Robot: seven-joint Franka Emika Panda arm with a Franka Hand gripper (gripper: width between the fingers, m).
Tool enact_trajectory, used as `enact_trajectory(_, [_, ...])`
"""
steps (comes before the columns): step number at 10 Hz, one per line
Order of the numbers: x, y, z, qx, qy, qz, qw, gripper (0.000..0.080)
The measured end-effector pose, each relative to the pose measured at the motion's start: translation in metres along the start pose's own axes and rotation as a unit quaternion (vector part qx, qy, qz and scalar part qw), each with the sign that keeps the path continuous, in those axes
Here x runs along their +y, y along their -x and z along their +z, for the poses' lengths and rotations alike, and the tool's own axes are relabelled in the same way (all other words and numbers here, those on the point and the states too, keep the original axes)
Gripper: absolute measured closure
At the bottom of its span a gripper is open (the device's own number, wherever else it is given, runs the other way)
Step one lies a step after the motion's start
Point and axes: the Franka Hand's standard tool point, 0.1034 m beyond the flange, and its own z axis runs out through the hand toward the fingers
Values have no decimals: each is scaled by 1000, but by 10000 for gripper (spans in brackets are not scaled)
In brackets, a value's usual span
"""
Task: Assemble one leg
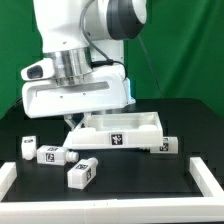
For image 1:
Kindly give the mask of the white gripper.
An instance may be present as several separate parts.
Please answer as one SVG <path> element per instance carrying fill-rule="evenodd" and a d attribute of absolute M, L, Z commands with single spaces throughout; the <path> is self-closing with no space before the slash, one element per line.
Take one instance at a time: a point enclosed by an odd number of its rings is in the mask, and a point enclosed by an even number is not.
<path fill-rule="evenodd" d="M 130 80 L 124 77 L 121 66 L 104 66 L 86 75 L 79 85 L 62 87 L 53 79 L 26 82 L 22 98 L 24 111 L 30 118 L 65 115 L 64 121 L 74 130 L 76 123 L 71 114 L 130 104 Z M 85 113 L 79 127 L 86 128 L 90 119 L 91 114 Z"/>

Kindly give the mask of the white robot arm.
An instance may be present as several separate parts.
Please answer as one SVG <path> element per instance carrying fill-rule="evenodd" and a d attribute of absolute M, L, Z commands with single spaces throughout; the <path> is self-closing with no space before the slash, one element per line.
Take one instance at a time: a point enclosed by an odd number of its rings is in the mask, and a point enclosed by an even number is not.
<path fill-rule="evenodd" d="M 146 0 L 33 0 L 43 59 L 21 71 L 31 118 L 72 116 L 133 104 L 125 40 L 147 20 Z"/>

